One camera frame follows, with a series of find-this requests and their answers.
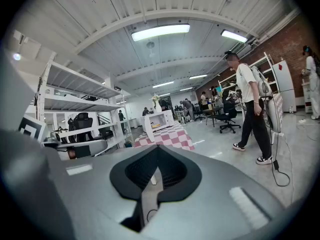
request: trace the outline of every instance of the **black office chair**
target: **black office chair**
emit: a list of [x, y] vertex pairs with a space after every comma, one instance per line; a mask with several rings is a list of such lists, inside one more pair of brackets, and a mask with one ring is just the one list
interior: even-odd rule
[[107, 140], [108, 138], [111, 138], [114, 136], [114, 133], [112, 132], [112, 130], [110, 130], [110, 127], [100, 128], [98, 130], [103, 140]]
[[202, 116], [202, 114], [204, 113], [203, 112], [203, 109], [202, 109], [202, 104], [201, 102], [199, 102], [199, 106], [195, 107], [193, 104], [192, 104], [192, 107], [193, 107], [193, 115], [194, 115], [194, 121], [196, 121], [197, 119], [205, 119], [204, 116]]
[[[93, 119], [91, 117], [88, 117], [88, 113], [79, 113], [75, 119], [73, 120], [73, 125], [75, 130], [85, 129], [92, 126]], [[93, 141], [94, 138], [91, 135], [90, 131], [79, 133], [76, 135], [76, 142], [85, 142], [86, 141], [86, 135], [88, 135], [88, 138], [90, 141]]]
[[224, 112], [224, 114], [219, 114], [216, 116], [217, 120], [224, 121], [226, 123], [225, 125], [220, 126], [220, 133], [222, 134], [222, 131], [224, 129], [230, 128], [232, 130], [232, 132], [235, 134], [236, 131], [233, 129], [233, 127], [238, 126], [239, 128], [241, 128], [241, 125], [239, 125], [239, 124], [229, 123], [230, 121], [235, 123], [232, 120], [233, 118], [236, 118], [236, 116], [237, 116], [235, 103], [226, 100], [223, 103], [223, 112]]

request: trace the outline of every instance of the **checkered tablecloth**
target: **checkered tablecloth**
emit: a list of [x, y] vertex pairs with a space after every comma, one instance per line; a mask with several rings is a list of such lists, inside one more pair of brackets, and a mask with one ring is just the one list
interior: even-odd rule
[[148, 135], [144, 132], [134, 141], [134, 147], [138, 148], [146, 145], [165, 145], [181, 148], [184, 150], [194, 150], [192, 140], [183, 126], [175, 121], [172, 127], [167, 127], [153, 133], [154, 142], [152, 142]]
[[275, 104], [275, 112], [276, 112], [276, 117], [279, 120], [278, 121], [278, 127], [279, 129], [277, 130], [278, 133], [281, 133], [281, 129], [282, 129], [282, 117], [283, 117], [283, 99], [280, 93], [277, 93], [275, 95], [273, 95], [273, 101]]

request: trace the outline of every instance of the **backpack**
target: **backpack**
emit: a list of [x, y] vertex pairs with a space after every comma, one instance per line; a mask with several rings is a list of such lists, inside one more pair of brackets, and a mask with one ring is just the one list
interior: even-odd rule
[[260, 96], [262, 98], [263, 97], [272, 97], [272, 90], [271, 90], [271, 87], [268, 84], [265, 76], [258, 70], [258, 68], [256, 66], [249, 67], [249, 68], [251, 69], [253, 77], [256, 80], [256, 83], [258, 85], [258, 90], [259, 90]]
[[315, 64], [315, 72], [317, 76], [320, 78], [320, 62], [318, 60], [318, 57], [313, 58], [314, 64]]

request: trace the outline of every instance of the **white refrigerator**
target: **white refrigerator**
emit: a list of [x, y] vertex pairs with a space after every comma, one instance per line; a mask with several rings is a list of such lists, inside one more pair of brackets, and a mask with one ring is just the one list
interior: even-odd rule
[[278, 82], [279, 92], [283, 99], [283, 112], [289, 112], [290, 107], [292, 107], [292, 110], [296, 112], [297, 107], [294, 84], [292, 82], [287, 62], [282, 60], [281, 62], [274, 64], [272, 67]]

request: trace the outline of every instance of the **white t-shirt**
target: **white t-shirt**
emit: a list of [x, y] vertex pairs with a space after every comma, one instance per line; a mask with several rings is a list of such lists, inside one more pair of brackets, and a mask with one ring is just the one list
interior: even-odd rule
[[312, 56], [306, 58], [306, 69], [310, 70], [310, 74], [316, 74], [316, 63]]
[[241, 63], [236, 70], [236, 84], [242, 92], [242, 100], [244, 102], [254, 100], [254, 93], [249, 82], [256, 82], [254, 74], [248, 65]]
[[207, 104], [207, 102], [206, 102], [206, 96], [205, 95], [201, 95], [201, 101], [202, 101], [202, 105], [205, 105], [205, 104]]

